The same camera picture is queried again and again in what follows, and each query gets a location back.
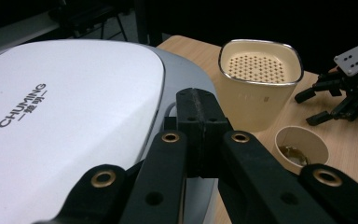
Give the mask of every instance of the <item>wooden table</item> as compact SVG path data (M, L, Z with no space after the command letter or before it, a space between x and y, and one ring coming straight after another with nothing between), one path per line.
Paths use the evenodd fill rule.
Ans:
M208 74L214 85L221 76L218 67L220 47L174 35L160 44L158 48L189 59ZM302 104L295 101L295 95L311 87L316 80L317 75L305 72L305 76L296 86L275 123L267 130L253 133L253 135L268 150L272 150L274 136L280 128L288 125L308 128L319 134L327 144L330 150L330 159L327 165L339 169L358 182L358 118L352 122L344 119L333 119L317 126L309 126L306 122L306 118L312 115L324 110L330 112L343 100L344 96L332 97L328 91L323 91L317 92L315 97ZM215 223L230 223L220 196L217 200Z

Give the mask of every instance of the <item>perforated metal top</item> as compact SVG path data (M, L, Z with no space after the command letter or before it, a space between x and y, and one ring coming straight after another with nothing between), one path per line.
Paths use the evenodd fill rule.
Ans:
M284 64L266 53L236 54L229 59L226 73L243 80L267 83L287 82Z

